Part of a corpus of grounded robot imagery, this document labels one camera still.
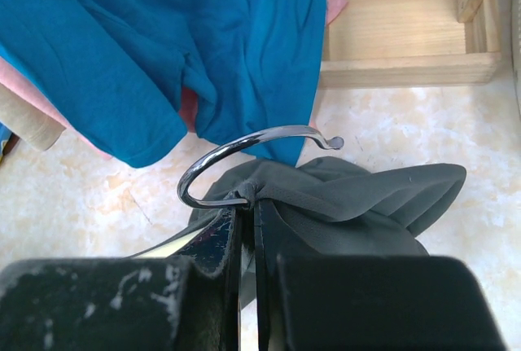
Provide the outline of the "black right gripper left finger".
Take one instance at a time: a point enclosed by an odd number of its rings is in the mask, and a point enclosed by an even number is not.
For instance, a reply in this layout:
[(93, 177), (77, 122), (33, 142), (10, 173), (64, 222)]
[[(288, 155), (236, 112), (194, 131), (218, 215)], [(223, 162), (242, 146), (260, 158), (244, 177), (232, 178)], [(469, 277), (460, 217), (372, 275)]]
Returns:
[(237, 350), (242, 214), (164, 258), (33, 259), (1, 273), (4, 350)]

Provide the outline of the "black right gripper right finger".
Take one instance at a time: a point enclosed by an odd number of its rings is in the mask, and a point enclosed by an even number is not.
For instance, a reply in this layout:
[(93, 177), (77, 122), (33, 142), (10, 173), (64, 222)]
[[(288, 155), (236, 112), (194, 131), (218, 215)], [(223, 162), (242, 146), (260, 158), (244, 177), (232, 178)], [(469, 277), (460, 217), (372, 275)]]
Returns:
[(503, 350), (478, 282), (451, 257), (323, 255), (254, 208), (261, 350)]

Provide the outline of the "cream wooden hanger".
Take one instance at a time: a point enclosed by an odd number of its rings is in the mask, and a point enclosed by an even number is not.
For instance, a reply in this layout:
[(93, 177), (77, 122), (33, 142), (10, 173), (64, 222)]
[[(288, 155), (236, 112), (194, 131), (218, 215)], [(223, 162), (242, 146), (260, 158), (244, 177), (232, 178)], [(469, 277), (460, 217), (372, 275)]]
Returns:
[[(202, 172), (226, 157), (231, 156), (236, 152), (243, 151), (249, 147), (282, 138), (309, 138), (322, 150), (340, 150), (344, 146), (344, 139), (340, 136), (327, 139), (320, 131), (307, 125), (285, 125), (257, 131), (253, 134), (243, 136), (232, 142), (219, 146), (197, 160), (180, 178), (180, 181), (177, 184), (178, 198), (182, 203), (194, 209), (209, 210), (213, 208), (246, 208), (250, 203), (245, 199), (217, 201), (196, 199), (189, 193), (190, 185)], [(174, 236), (153, 248), (136, 254), (135, 257), (169, 257), (180, 251), (193, 239), (201, 235), (203, 229), (202, 226), (198, 226), (189, 233)]]

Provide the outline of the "dark grey t-shirt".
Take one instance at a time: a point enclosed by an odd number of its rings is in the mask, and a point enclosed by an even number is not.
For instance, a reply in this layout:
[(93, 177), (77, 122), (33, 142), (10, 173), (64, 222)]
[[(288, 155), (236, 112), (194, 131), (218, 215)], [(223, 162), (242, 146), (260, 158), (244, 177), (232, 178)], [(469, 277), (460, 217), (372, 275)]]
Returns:
[(419, 257), (418, 236), (450, 207), (466, 180), (460, 165), (420, 165), (371, 173), (335, 157), (291, 167), (252, 160), (225, 172), (205, 199), (245, 199), (263, 223), (265, 253), (243, 245), (241, 301), (260, 295), (259, 279), (279, 280), (278, 259), (322, 256)]

